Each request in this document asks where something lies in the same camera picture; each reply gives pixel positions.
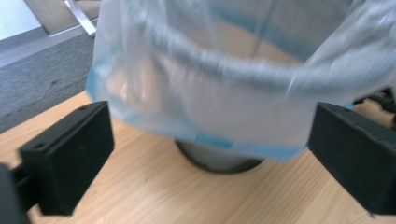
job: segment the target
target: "black mount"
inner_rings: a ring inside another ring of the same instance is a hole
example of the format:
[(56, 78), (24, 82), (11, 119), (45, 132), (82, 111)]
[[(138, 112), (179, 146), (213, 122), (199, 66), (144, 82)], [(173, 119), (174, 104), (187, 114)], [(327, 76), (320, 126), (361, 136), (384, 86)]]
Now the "black mount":
[(20, 148), (22, 164), (0, 164), (0, 223), (43, 215), (71, 216), (114, 148), (107, 102), (84, 105)]

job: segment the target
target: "clear plastic bag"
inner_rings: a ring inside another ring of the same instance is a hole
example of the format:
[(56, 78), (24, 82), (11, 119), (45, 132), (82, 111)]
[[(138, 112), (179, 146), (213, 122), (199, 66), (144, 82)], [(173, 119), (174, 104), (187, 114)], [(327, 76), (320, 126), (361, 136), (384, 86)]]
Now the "clear plastic bag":
[(394, 0), (104, 0), (87, 90), (135, 127), (288, 161), (317, 102), (395, 84), (395, 23)]

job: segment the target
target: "wooden table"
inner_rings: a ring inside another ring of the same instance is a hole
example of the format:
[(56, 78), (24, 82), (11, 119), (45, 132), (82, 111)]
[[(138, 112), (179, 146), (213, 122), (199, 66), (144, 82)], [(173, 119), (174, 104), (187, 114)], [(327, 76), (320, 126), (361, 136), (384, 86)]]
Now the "wooden table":
[[(17, 148), (89, 103), (81, 93), (0, 135), (0, 161), (16, 166)], [(113, 120), (116, 148), (71, 217), (34, 223), (396, 223), (369, 214), (310, 151), (282, 164), (265, 161), (238, 175), (189, 163), (172, 139)]]

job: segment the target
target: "gray carpet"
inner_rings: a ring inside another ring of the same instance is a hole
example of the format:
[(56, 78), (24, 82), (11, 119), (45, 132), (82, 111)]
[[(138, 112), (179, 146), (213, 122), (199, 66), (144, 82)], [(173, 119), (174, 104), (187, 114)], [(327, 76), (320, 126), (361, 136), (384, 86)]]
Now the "gray carpet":
[(0, 133), (84, 90), (94, 40), (79, 35), (0, 68)]

